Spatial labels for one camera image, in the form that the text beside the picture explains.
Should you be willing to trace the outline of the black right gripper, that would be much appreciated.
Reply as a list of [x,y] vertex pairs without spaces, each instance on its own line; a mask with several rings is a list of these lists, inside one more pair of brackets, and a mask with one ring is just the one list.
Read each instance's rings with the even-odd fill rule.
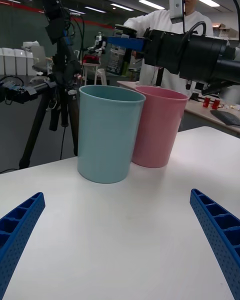
[[172,74],[180,72],[183,54],[183,34],[150,30],[144,38],[109,36],[107,42],[125,49],[142,52],[144,63],[149,66],[167,69]]

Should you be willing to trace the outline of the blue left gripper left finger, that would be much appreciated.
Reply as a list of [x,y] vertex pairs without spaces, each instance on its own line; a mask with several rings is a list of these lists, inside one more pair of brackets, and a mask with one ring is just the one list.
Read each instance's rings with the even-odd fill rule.
[[5,295],[45,206],[44,194],[38,192],[0,219],[0,297]]

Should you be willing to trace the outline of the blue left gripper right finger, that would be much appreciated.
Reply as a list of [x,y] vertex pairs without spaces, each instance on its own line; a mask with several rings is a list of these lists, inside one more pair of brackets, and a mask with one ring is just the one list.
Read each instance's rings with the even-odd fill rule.
[[197,189],[190,205],[235,300],[240,299],[240,220]]

